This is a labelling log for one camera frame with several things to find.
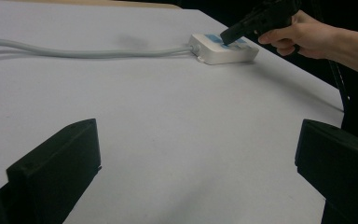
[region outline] white power strip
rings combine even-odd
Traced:
[[[258,53],[258,47],[242,37],[226,46],[220,35],[194,34],[188,45],[201,63],[242,63],[252,61]]]

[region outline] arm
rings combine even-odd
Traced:
[[[292,53],[297,44],[298,53],[305,57],[332,60],[358,72],[358,32],[321,23],[302,10],[291,26],[268,31],[258,41],[271,44],[282,56]]]

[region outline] blue label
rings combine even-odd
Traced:
[[[217,36],[217,35],[205,35],[205,36],[208,37],[212,42],[214,42],[216,44],[220,44],[220,46],[223,49],[230,49],[230,48],[240,49],[241,48],[240,46],[234,45],[234,44],[230,44],[230,47],[223,44],[223,40],[222,40],[222,38],[220,38],[220,36]],[[246,41],[244,41],[242,38],[239,38],[234,43],[246,44]]]

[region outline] white table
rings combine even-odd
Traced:
[[[55,49],[170,49],[226,27],[197,10],[0,1],[0,38]],[[77,60],[0,48],[6,168],[64,126],[96,118],[103,169],[65,223],[320,223],[296,172],[303,119],[336,126],[338,91],[260,48],[253,63],[191,53]]]

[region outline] gray cable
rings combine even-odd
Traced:
[[[59,57],[59,58],[78,58],[78,59],[107,59],[119,57],[162,57],[170,56],[181,52],[192,51],[193,47],[182,47],[177,49],[164,50],[61,50],[45,49],[37,46],[27,45],[16,41],[0,39],[1,47],[22,49],[37,55]]]

